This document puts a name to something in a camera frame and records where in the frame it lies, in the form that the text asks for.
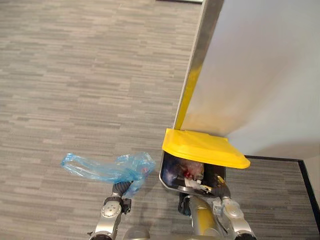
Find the yellow lid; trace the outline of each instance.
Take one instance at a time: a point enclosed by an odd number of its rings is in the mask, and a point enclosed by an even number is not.
[[[196,131],[167,128],[162,149],[176,157],[206,164],[237,169],[250,166],[250,161],[227,138]]]

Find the plastic bag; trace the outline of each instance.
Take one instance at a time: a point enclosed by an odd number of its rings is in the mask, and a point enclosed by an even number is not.
[[[156,163],[147,152],[119,156],[115,163],[102,163],[68,153],[61,166],[74,175],[110,184],[134,181],[125,194],[132,196],[155,169]]]

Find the white wall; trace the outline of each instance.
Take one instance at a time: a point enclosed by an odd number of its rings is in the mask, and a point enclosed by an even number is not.
[[[319,13],[319,0],[225,0],[181,129],[247,155],[319,155]]]

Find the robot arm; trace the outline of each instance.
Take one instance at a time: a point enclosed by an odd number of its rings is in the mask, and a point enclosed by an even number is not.
[[[127,214],[131,210],[131,199],[122,199],[123,194],[130,187],[131,182],[119,182],[113,185],[112,194],[102,206],[100,220],[91,233],[90,240],[115,240],[121,214]]]

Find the trash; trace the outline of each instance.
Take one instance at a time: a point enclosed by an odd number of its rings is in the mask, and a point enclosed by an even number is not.
[[[119,156],[115,163],[102,163],[68,153],[61,166],[74,175],[110,184],[133,181],[127,191],[132,196],[155,169],[156,163],[147,152]]]
[[[183,175],[187,179],[202,180],[204,178],[205,165],[203,162],[187,160],[184,158],[179,159],[180,165],[185,168]]]
[[[163,162],[162,168],[162,179],[169,186],[177,185],[179,182],[181,184],[183,182],[183,185],[185,185],[185,181],[190,180],[190,183],[194,182],[194,184],[189,184],[187,187],[199,189],[199,186],[196,185],[200,185],[204,178],[205,165],[202,162],[196,162],[173,155],[170,161]]]

